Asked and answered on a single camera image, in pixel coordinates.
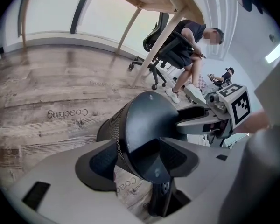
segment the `ceiling light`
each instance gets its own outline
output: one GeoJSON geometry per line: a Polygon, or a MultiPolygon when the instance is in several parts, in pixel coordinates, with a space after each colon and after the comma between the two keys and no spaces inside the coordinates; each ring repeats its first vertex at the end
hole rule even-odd
{"type": "Polygon", "coordinates": [[[272,63],[279,56],[280,56],[280,43],[269,55],[266,56],[266,61],[268,63],[272,63]]]}

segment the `hand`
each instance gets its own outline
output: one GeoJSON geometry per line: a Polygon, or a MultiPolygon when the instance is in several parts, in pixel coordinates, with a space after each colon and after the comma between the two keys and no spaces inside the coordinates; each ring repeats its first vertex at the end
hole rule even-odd
{"type": "Polygon", "coordinates": [[[196,53],[197,55],[201,56],[201,55],[202,55],[202,53],[201,53],[201,48],[198,47],[198,46],[195,46],[195,47],[194,47],[194,53],[196,53]]]}

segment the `man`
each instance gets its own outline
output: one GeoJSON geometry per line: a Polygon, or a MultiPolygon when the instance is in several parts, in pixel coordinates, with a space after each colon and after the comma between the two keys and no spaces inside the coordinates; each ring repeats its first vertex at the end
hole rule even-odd
{"type": "Polygon", "coordinates": [[[231,81],[231,77],[233,74],[234,74],[234,69],[232,67],[230,67],[227,70],[227,72],[224,75],[222,75],[221,77],[215,77],[214,75],[208,74],[207,75],[208,78],[215,79],[217,81],[215,81],[213,84],[208,85],[202,91],[202,96],[205,97],[209,93],[217,92],[223,84],[227,83],[228,81],[231,81]]]}
{"type": "MultiPolygon", "coordinates": [[[[179,76],[175,86],[172,89],[167,89],[166,93],[175,103],[179,103],[178,92],[192,76],[192,83],[186,87],[185,92],[196,103],[205,104],[206,101],[198,88],[198,79],[202,66],[202,53],[200,47],[197,46],[197,42],[199,42],[201,38],[204,38],[209,39],[210,44],[222,44],[224,41],[224,33],[218,28],[206,28],[205,24],[199,25],[191,20],[180,21],[174,31],[183,35],[193,44],[193,51],[182,44],[174,47],[173,51],[184,60],[185,71],[179,76]]],[[[173,38],[169,36],[165,44],[171,40],[173,40],[173,38]]]]}

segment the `office chair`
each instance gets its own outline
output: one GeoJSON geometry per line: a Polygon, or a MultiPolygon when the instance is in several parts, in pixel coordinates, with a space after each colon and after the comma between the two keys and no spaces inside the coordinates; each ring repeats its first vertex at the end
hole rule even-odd
{"type": "MultiPolygon", "coordinates": [[[[159,21],[158,23],[155,24],[153,31],[143,40],[143,48],[145,51],[149,52],[150,49],[153,47],[154,43],[159,38],[162,31],[165,29],[168,19],[169,19],[169,15],[167,13],[160,13],[159,21]]],[[[192,44],[181,34],[173,31],[170,36],[174,37],[175,39],[171,41],[169,44],[163,45],[148,66],[149,71],[152,71],[154,76],[155,84],[152,85],[153,90],[156,90],[158,88],[157,87],[157,84],[159,83],[158,76],[164,81],[164,83],[162,84],[163,87],[166,86],[166,82],[167,82],[164,76],[156,68],[156,65],[160,61],[163,61],[161,65],[162,68],[164,68],[166,63],[168,62],[170,63],[170,65],[176,67],[177,69],[182,69],[185,66],[185,63],[175,52],[172,51],[172,49],[179,43],[183,43],[189,49],[192,48],[192,44]]],[[[142,58],[136,57],[129,65],[129,70],[132,70],[135,67],[134,66],[135,64],[142,65],[143,62],[144,60],[142,58]]]]}

